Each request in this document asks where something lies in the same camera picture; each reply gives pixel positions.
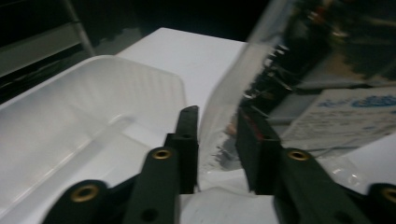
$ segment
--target plastic container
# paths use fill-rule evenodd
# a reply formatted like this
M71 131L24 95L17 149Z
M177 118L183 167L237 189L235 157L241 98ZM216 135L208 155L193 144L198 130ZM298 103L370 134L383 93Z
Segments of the plastic container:
M272 1L206 107L201 181L248 191L232 144L240 105L260 113L284 147L305 149L321 161L395 132L395 9L391 0ZM352 169L356 181L366 181L347 159L337 164L323 162L331 175Z
M70 185L137 174L186 106L181 80L99 56L0 105L0 222L38 223Z

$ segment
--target white label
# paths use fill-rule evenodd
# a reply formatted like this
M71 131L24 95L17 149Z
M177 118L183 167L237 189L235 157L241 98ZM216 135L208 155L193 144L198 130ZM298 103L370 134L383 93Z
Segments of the white label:
M360 147L396 130L396 87L326 90L282 134L283 147Z

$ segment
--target white plastic tray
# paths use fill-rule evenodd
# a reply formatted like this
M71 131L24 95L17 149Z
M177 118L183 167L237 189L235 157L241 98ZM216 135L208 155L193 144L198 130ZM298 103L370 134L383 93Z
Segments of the white plastic tray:
M38 223L70 185L135 175L185 107L181 80L114 56L0 105L0 222Z

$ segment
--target white surface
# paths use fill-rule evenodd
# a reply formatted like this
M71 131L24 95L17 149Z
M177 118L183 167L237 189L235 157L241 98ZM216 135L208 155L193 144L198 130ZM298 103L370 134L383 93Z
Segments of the white surface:
M117 56L178 75L188 105L201 116L212 91L231 68L245 43L161 28Z
M0 105L0 222L38 223L80 180L114 186L139 173L185 106L177 76L114 56L86 60Z

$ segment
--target label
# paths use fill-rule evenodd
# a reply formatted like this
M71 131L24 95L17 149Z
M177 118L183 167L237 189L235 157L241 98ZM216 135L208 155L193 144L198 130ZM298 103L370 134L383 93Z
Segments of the label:
M396 87L325 90L282 134L283 147L360 147L396 131Z

